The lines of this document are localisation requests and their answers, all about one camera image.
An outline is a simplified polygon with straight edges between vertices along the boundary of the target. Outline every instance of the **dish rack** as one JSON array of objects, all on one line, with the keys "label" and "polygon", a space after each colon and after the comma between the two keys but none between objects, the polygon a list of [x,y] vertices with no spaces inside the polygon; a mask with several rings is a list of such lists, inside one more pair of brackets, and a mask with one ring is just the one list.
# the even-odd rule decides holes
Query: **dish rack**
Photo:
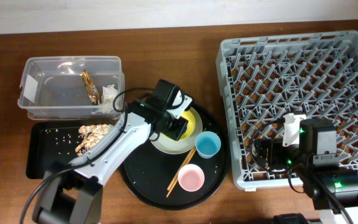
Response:
[{"label": "dish rack", "polygon": [[[287,111],[331,120],[340,166],[358,171],[357,31],[224,40],[216,69],[236,187],[253,191],[288,186],[285,175],[259,170],[249,155],[250,138],[260,123]],[[260,138],[282,138],[283,132],[268,126]],[[295,178],[293,184],[301,180]]]}]

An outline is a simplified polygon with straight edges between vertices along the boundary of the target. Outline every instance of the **wooden chopstick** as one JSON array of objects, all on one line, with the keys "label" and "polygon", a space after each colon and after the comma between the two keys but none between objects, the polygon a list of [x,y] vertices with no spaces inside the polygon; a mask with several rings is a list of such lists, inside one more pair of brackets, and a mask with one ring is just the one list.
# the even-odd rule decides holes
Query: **wooden chopstick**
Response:
[{"label": "wooden chopstick", "polygon": [[195,153],[195,152],[196,152],[196,148],[193,147],[193,148],[190,150],[189,154],[186,156],[186,159],[183,161],[182,165],[179,167],[178,172],[175,174],[175,176],[173,177],[173,179],[172,179],[172,181],[171,181],[171,184],[168,186],[168,189],[167,189],[167,190],[169,190],[169,191],[168,191],[167,197],[171,194],[173,188],[175,188],[175,186],[176,186],[176,184],[177,184],[177,182],[178,182],[178,173],[179,173],[179,170],[180,170],[183,166],[187,165],[187,164],[191,161],[191,158],[194,156],[194,153]]},{"label": "wooden chopstick", "polygon": [[175,176],[173,177],[173,179],[172,179],[171,182],[169,183],[169,186],[168,186],[167,190],[170,190],[170,189],[171,189],[171,187],[172,187],[172,185],[173,185],[175,179],[178,177],[179,170],[180,170],[184,165],[186,165],[186,161],[189,159],[190,154],[191,154],[191,151],[192,151],[194,148],[195,148],[195,147],[193,147],[192,149],[190,149],[190,151],[189,151],[189,153],[187,154],[185,160],[181,163],[181,165],[180,165],[180,167],[179,167],[177,173],[175,174]]}]

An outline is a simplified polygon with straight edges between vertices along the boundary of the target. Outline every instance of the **pink cup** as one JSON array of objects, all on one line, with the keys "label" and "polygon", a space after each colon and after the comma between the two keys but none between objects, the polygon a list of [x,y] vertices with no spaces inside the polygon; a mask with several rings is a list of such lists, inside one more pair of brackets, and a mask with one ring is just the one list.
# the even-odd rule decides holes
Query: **pink cup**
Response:
[{"label": "pink cup", "polygon": [[197,165],[187,164],[179,170],[179,185],[188,192],[194,192],[200,189],[204,184],[204,180],[204,172]]}]

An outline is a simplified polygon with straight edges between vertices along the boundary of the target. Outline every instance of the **green light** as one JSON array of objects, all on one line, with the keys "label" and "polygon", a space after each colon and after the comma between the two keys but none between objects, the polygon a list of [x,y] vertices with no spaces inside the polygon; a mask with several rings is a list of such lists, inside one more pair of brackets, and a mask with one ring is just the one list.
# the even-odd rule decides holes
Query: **green light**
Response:
[{"label": "green light", "polygon": [[342,184],[340,182],[335,182],[334,185],[335,185],[335,188],[341,188],[342,187]]}]

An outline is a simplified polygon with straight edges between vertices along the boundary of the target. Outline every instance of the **black round tray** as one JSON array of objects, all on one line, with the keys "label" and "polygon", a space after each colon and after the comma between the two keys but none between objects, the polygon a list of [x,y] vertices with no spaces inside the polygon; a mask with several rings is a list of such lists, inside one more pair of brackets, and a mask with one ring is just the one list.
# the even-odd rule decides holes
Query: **black round tray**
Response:
[{"label": "black round tray", "polygon": [[200,166],[205,175],[202,188],[196,192],[183,190],[176,184],[168,198],[167,187],[188,152],[170,155],[156,149],[150,141],[139,146],[120,166],[120,173],[129,190],[144,203],[166,210],[193,207],[212,196],[224,180],[230,165],[230,148],[227,134],[214,118],[202,107],[192,107],[200,114],[203,129],[215,132],[222,141],[219,152],[210,159],[203,159],[195,152],[190,164]]}]

